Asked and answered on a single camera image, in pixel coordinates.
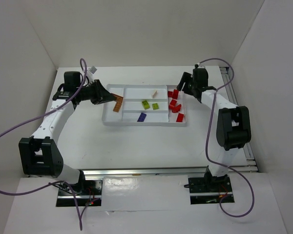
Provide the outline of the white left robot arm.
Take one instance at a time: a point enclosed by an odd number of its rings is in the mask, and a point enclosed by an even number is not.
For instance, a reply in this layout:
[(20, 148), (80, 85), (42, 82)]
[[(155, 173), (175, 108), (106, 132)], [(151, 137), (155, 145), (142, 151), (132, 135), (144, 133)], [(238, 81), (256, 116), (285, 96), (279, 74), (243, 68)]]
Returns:
[(86, 79), (83, 85), (82, 74), (76, 71), (64, 73), (64, 83), (59, 86), (52, 98), (50, 114), (44, 117), (39, 128), (31, 137), (19, 141), (22, 169), (25, 175), (48, 176), (65, 181), (75, 192), (85, 189), (83, 171), (65, 165), (58, 149), (59, 136), (82, 101), (94, 105), (115, 101), (117, 98), (107, 91), (98, 79)]

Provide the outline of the red L-shaped lego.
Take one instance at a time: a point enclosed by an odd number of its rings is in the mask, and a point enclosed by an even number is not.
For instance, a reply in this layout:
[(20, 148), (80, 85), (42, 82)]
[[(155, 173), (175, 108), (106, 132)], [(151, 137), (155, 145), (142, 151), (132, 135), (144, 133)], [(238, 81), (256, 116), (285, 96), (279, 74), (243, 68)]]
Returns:
[(177, 100), (172, 99), (168, 105), (168, 108), (173, 112), (173, 113), (178, 113), (181, 111), (182, 104), (178, 103)]

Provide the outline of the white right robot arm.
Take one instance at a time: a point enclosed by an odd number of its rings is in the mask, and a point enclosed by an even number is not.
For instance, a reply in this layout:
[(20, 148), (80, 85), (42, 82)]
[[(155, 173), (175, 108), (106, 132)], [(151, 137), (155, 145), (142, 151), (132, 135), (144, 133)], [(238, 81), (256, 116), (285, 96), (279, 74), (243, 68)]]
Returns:
[(196, 66), (192, 73), (183, 73), (177, 90), (195, 97), (211, 109), (212, 117), (217, 117), (215, 134), (220, 152), (215, 159), (207, 156), (206, 177), (220, 181), (227, 176), (229, 166), (239, 151), (251, 140), (250, 115), (246, 106), (230, 102), (215, 87), (209, 86), (208, 79), (206, 68)]

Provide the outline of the lime green lego brick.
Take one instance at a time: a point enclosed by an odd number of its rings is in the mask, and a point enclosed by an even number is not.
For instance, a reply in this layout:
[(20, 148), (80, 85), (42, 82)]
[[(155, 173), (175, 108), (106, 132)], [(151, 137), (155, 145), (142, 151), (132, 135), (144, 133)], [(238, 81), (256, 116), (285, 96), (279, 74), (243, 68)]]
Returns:
[(158, 103), (153, 103), (152, 108), (153, 108), (153, 110), (158, 110), (159, 109)]

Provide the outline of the green lego with eye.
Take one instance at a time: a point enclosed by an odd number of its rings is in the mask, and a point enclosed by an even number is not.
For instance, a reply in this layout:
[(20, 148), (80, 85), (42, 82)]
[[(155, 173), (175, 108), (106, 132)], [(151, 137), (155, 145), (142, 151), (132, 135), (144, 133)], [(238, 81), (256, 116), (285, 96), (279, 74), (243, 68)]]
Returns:
[(142, 106), (145, 110), (150, 108), (150, 105), (147, 100), (142, 101)]

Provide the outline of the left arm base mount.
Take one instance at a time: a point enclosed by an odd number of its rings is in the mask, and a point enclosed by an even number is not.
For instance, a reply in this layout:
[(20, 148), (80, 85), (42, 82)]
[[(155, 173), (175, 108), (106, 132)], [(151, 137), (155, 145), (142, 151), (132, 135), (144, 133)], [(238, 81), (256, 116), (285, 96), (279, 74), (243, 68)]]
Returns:
[[(56, 207), (74, 207), (75, 201), (73, 193), (69, 187), (64, 184), (54, 185), (58, 189)], [(77, 204), (80, 207), (85, 205), (99, 207), (102, 204), (103, 180), (85, 180), (82, 187), (71, 185), (74, 189)]]

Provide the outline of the white lego brick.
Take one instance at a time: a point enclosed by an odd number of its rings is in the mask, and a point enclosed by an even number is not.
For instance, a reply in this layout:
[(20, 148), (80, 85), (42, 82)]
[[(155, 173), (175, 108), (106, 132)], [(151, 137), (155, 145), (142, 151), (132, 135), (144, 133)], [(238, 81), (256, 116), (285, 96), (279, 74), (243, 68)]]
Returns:
[(158, 90), (153, 90), (151, 93), (151, 98), (155, 99), (158, 96)]

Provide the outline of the small red lego brick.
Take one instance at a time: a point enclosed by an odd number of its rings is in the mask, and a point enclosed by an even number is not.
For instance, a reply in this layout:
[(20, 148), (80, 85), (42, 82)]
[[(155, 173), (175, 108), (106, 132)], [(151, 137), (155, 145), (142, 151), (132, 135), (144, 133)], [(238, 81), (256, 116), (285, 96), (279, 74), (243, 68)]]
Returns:
[(172, 92), (172, 91), (168, 91), (168, 92), (167, 92), (167, 96), (168, 96), (169, 98), (173, 98), (173, 92)]

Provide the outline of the brown lego plate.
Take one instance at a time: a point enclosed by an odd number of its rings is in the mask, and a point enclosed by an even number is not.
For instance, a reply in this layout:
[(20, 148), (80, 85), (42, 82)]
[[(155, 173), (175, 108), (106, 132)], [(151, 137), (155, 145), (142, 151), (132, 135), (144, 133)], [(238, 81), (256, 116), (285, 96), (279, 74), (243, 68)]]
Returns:
[(122, 103), (123, 102), (123, 97), (117, 94), (112, 94), (116, 98), (117, 103)]

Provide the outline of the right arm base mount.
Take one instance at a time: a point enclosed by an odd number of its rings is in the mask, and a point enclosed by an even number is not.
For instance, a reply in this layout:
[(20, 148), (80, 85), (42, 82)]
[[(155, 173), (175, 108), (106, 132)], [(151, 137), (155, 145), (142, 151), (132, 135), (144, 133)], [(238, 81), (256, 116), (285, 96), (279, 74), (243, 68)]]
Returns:
[(219, 184), (208, 186), (202, 177), (190, 177), (184, 188), (189, 190), (191, 205), (217, 204), (221, 199), (223, 203), (235, 202), (229, 178)]

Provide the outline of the orange lego brick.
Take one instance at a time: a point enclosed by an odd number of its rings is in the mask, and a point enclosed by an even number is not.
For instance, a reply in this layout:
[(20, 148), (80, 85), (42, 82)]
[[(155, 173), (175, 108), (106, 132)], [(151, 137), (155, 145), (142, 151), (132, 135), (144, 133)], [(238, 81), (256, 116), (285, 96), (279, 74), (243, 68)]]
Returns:
[(118, 113), (120, 111), (122, 104), (120, 102), (116, 102), (114, 108), (113, 108), (113, 112)]

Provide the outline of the purple lego brick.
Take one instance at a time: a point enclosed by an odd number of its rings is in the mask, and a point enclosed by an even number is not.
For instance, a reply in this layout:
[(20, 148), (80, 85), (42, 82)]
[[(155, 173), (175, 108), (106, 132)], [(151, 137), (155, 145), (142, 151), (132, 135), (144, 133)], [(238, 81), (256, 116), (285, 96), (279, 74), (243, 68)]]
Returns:
[(138, 122), (144, 122), (146, 117), (147, 117), (147, 115), (145, 113), (140, 113), (137, 121)]

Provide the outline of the red curved lego brick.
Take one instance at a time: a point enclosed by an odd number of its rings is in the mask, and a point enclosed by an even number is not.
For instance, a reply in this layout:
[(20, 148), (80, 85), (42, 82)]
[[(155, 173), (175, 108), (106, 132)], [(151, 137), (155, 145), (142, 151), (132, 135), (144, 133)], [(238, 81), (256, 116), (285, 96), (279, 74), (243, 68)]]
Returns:
[(176, 122), (183, 122), (184, 116), (185, 116), (184, 114), (179, 113), (177, 116)]

